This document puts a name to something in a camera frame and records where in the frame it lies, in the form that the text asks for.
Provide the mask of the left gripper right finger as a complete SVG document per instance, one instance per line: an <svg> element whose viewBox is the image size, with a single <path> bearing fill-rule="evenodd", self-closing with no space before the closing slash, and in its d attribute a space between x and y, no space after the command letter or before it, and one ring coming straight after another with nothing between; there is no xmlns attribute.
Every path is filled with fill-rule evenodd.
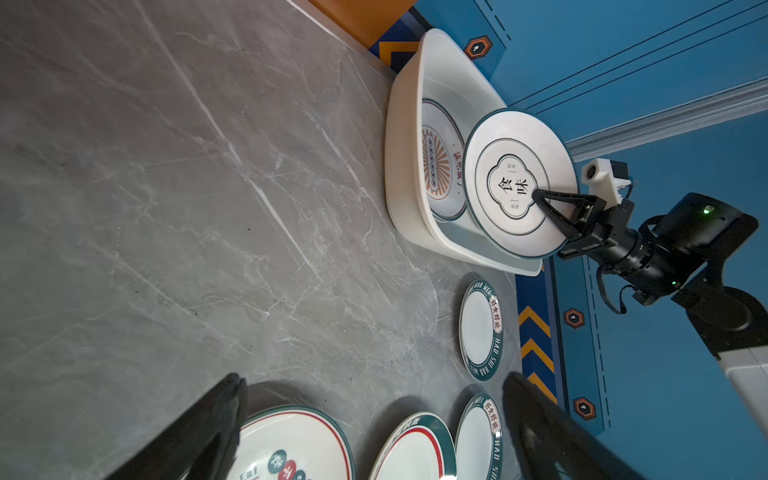
<svg viewBox="0 0 768 480"><path fill-rule="evenodd" d="M502 390L503 416L525 479L640 479L519 372Z"/></svg>

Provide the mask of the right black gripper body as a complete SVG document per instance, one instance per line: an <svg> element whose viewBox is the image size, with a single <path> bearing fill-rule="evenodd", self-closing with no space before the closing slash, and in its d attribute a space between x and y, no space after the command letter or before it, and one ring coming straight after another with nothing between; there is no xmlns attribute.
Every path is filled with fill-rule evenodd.
<svg viewBox="0 0 768 480"><path fill-rule="evenodd" d="M608 209L601 200L580 200L571 216L557 216L557 227L566 237L558 256L594 260L598 290L608 306L612 302L603 281L606 275L624 279L633 298L643 306L675 293L690 278L690 260L660 243L650 231L661 218L652 217L640 229L631 229L628 222L633 210L629 200Z"/></svg>

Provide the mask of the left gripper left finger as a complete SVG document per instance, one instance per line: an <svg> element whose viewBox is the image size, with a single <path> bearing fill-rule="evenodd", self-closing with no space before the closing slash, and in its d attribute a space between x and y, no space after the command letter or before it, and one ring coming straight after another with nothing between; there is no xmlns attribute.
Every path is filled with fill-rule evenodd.
<svg viewBox="0 0 768 480"><path fill-rule="evenodd" d="M243 377L230 373L110 479L225 479L248 406Z"/></svg>

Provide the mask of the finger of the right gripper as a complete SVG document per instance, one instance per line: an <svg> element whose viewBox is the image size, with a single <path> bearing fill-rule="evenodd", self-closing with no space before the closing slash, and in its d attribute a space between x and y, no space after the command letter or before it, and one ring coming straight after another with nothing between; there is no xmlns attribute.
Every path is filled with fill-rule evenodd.
<svg viewBox="0 0 768 480"><path fill-rule="evenodd" d="M606 208L606 201L596 195L536 189L532 199L567 240L591 234Z"/></svg>

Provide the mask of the red character plate front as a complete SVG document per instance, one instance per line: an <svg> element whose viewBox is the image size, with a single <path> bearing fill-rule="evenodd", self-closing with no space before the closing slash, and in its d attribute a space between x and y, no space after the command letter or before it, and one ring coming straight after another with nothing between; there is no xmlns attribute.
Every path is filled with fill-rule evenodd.
<svg viewBox="0 0 768 480"><path fill-rule="evenodd" d="M248 418L229 479L354 479L348 441L337 423L307 406L281 406Z"/></svg>

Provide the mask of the cloud pattern white plate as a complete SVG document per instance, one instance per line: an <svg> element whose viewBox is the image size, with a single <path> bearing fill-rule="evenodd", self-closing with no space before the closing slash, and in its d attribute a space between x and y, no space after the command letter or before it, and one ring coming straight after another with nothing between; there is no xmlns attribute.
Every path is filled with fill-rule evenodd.
<svg viewBox="0 0 768 480"><path fill-rule="evenodd" d="M577 194L579 181L564 143L543 121L514 109L487 114L466 141L463 173L473 219L497 247L542 259L566 243L533 193Z"/></svg>

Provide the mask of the large green rim plate front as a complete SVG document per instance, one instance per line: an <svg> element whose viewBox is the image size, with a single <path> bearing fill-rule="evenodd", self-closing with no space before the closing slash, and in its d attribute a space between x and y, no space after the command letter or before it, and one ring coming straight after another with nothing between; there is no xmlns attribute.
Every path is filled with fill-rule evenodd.
<svg viewBox="0 0 768 480"><path fill-rule="evenodd" d="M445 422L431 412L407 417L385 442L369 478L456 479L455 447Z"/></svg>

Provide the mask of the orange sunburst plate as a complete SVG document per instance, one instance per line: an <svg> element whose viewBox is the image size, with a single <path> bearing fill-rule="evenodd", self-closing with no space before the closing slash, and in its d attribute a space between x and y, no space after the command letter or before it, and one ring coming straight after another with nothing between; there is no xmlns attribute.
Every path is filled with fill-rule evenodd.
<svg viewBox="0 0 768 480"><path fill-rule="evenodd" d="M424 98L421 108L422 165L428 204L438 221L455 221L466 210L463 137L441 104Z"/></svg>

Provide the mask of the white plastic bin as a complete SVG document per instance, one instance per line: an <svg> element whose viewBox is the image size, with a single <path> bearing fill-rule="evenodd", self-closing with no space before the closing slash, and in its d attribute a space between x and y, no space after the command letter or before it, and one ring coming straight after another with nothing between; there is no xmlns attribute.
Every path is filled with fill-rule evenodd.
<svg viewBox="0 0 768 480"><path fill-rule="evenodd" d="M521 258L500 249L462 220L439 222L428 202L423 174L422 100L445 108L467 139L476 124L506 103L490 82L444 31L428 30L415 55L396 75L385 130L386 205L392 223L408 241L466 263L535 277L540 259Z"/></svg>

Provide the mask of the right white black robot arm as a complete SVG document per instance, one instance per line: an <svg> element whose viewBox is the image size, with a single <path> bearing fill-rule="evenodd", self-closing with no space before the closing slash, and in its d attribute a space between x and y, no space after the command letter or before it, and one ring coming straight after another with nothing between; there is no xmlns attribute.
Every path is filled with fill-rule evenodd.
<svg viewBox="0 0 768 480"><path fill-rule="evenodd" d="M638 227L629 199L533 198L565 237L553 283L570 414L592 433L672 430L733 403L717 362L767 343L766 308L725 281L757 220L698 193Z"/></svg>

